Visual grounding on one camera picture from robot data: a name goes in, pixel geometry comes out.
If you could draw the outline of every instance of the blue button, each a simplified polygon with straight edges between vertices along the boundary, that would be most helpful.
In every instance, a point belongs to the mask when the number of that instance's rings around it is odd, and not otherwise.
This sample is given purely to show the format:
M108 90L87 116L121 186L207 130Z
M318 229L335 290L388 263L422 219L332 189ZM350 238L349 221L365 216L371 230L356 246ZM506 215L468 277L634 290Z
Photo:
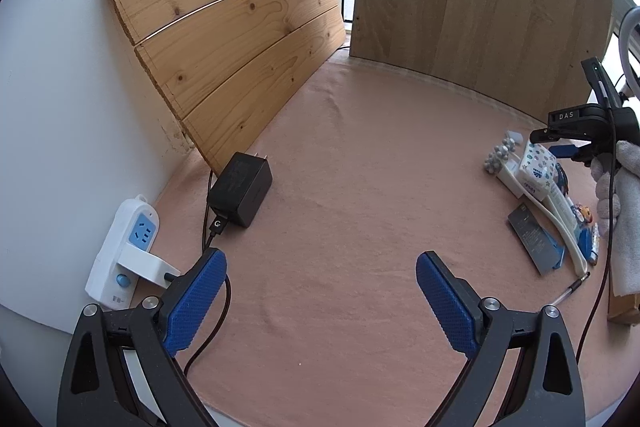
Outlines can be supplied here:
M131 279L129 279L129 277L124 275L124 273L121 273L116 277L116 283L118 283L123 288L126 288L131 284Z

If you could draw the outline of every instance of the pink cloth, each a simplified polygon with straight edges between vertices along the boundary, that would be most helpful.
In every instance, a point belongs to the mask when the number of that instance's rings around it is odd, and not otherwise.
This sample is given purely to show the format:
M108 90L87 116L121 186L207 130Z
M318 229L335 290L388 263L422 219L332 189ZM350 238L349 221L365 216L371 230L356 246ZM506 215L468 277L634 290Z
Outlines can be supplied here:
M482 170L506 129L527 136L535 125L451 84L334 55L249 151L268 155L273 185L249 229L230 225L214 241L233 299L191 368L198 395L251 427L424 425L465 357L415 282L418 254L435 250L481 296L514 310L537 311L575 280L569 258L540 277L506 222L518 202ZM595 208L588 169L563 164L574 201ZM200 255L208 173L194 152L156 204L152 251L183 271ZM601 256L560 306L574 346L603 267ZM217 321L223 294L181 363ZM588 416L640 368L638 328L608 323L606 308L605 297L580 365ZM478 425L494 419L515 359Z

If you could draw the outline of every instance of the blue gripper pad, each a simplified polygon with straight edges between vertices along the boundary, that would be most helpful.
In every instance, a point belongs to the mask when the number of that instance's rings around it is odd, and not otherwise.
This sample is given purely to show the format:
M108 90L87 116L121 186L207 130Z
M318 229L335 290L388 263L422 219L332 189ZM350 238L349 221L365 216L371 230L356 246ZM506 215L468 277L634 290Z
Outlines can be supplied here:
M475 292L474 295L468 293L470 287L464 288L462 280L453 277L435 252L418 256L415 274L451 347L472 359L480 347L482 312L478 308L479 297Z
M169 356L189 347L225 277L225 254L211 249L184 276L171 283L162 296L159 317L164 349Z

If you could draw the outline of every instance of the white tissue package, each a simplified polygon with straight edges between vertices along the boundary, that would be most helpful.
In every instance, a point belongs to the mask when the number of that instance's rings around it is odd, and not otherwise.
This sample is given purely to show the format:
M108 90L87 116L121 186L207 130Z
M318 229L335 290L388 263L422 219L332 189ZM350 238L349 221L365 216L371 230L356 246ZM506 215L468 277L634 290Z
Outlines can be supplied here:
M516 172L516 179L538 201L546 198L558 175L558 160L540 144L527 140L522 160Z

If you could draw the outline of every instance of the white power strip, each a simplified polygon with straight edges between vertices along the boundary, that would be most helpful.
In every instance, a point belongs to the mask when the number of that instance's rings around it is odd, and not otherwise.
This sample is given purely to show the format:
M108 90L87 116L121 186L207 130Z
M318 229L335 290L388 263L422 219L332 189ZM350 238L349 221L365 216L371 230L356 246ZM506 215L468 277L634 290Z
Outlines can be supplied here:
M164 274L180 275L148 253L159 226L158 213L142 196L120 205L84 287L92 299L111 310L127 309L139 277L167 288Z

